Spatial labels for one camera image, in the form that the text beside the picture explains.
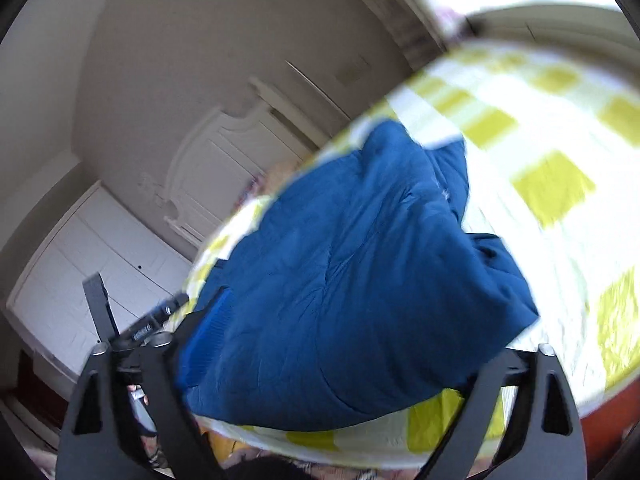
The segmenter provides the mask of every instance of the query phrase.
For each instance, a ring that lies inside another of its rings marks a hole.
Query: blue quilted jacket
[[[193,412],[233,424],[350,426],[462,384],[537,318],[499,238],[466,234],[462,140],[387,121],[293,182],[215,267],[180,356]]]

